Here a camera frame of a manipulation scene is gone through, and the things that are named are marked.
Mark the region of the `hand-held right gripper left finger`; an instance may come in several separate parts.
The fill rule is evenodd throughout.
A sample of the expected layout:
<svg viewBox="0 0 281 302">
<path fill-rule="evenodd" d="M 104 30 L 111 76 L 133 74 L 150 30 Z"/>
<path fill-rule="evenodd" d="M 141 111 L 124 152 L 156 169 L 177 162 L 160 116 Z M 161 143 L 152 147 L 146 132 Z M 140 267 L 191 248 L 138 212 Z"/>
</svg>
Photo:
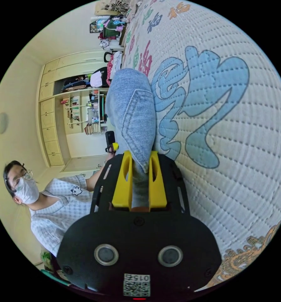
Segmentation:
<svg viewBox="0 0 281 302">
<path fill-rule="evenodd" d="M 117 155 L 114 158 L 118 178 L 112 199 L 112 205 L 115 208 L 132 207 L 132 155 L 130 151 Z"/>
</svg>

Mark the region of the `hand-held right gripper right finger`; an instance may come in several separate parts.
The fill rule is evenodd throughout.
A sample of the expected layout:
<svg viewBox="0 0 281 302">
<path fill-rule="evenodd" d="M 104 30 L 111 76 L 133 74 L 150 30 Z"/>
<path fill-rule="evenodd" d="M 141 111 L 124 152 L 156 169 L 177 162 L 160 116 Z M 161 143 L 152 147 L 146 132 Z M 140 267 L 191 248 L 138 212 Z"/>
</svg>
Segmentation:
<svg viewBox="0 0 281 302">
<path fill-rule="evenodd" d="M 157 151 L 149 159 L 149 207 L 166 208 L 167 199 Z"/>
</svg>

